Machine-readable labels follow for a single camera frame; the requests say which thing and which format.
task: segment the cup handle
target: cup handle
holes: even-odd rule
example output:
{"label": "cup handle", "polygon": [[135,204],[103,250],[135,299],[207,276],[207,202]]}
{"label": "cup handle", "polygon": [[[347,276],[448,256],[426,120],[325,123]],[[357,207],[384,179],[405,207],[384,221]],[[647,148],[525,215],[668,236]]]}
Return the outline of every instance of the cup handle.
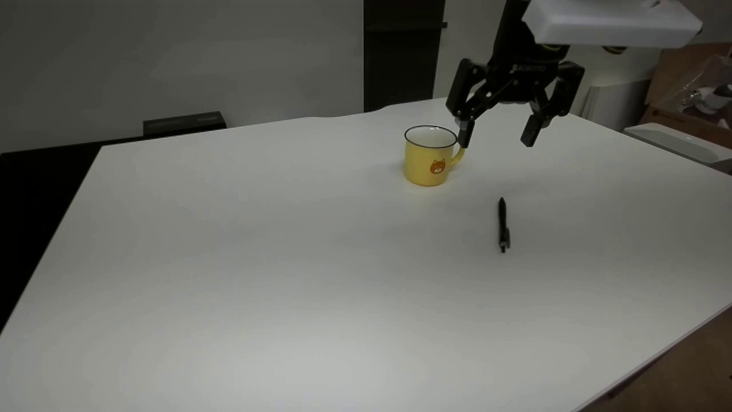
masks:
{"label": "cup handle", "polygon": [[452,157],[448,157],[448,170],[456,170],[456,165],[462,160],[465,148],[461,146]]}

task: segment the black pen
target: black pen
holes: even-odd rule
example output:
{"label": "black pen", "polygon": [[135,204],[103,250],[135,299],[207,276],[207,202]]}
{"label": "black pen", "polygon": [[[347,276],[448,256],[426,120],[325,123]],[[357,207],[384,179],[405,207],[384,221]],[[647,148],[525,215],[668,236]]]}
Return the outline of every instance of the black pen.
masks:
{"label": "black pen", "polygon": [[506,250],[511,247],[508,210],[506,210],[504,197],[498,202],[498,247],[501,247],[501,253],[506,253]]}

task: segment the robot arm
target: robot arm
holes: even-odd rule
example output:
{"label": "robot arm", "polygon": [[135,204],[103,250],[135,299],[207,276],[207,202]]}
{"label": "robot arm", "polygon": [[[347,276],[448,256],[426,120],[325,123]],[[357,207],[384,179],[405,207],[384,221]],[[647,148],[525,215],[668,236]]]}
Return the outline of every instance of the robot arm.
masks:
{"label": "robot arm", "polygon": [[[640,5],[638,0],[621,3],[635,3],[640,12],[667,7],[667,3],[683,7],[675,0],[655,0],[655,5]],[[533,114],[521,136],[527,146],[535,145],[540,131],[554,117],[571,112],[584,68],[565,61],[571,45],[535,44],[533,33],[540,33],[540,39],[568,39],[568,33],[574,33],[579,39],[619,39],[614,45],[638,45],[635,41],[646,35],[643,45],[668,45],[670,27],[679,27],[686,41],[700,27],[684,7],[677,12],[686,26],[679,26],[677,18],[667,21],[670,15],[668,9],[659,12],[659,18],[653,21],[643,15],[646,21],[640,18],[637,27],[627,26],[627,18],[637,15],[638,9],[624,5],[619,12],[619,0],[506,0],[492,60],[488,63],[462,60],[447,100],[461,126],[461,146],[470,146],[476,120],[497,104],[532,104]],[[655,27],[653,23],[663,23],[663,27],[659,26],[656,33],[647,35],[647,27]]]}

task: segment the wall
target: wall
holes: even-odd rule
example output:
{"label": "wall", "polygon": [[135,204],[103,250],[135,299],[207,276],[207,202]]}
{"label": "wall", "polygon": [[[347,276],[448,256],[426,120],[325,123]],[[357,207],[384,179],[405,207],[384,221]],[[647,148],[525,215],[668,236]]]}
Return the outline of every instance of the wall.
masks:
{"label": "wall", "polygon": [[3,0],[0,152],[359,112],[361,0]]}
{"label": "wall", "polygon": [[[686,0],[684,5],[704,21],[695,44],[732,41],[729,0]],[[441,39],[436,97],[448,93],[462,57],[490,60],[501,12],[504,0],[447,0],[448,30]],[[619,57],[603,47],[572,47],[568,60],[587,66],[587,77],[572,107],[579,112],[590,85],[647,79],[659,61],[659,51],[631,47]]]}

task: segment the mug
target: mug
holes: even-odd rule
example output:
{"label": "mug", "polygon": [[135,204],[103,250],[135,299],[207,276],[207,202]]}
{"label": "mug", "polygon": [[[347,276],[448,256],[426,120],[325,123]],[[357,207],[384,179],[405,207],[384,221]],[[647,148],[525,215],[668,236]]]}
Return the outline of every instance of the mug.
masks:
{"label": "mug", "polygon": [[405,141],[405,179],[415,185],[441,185],[465,155],[456,152],[458,136],[441,126],[407,129]]}

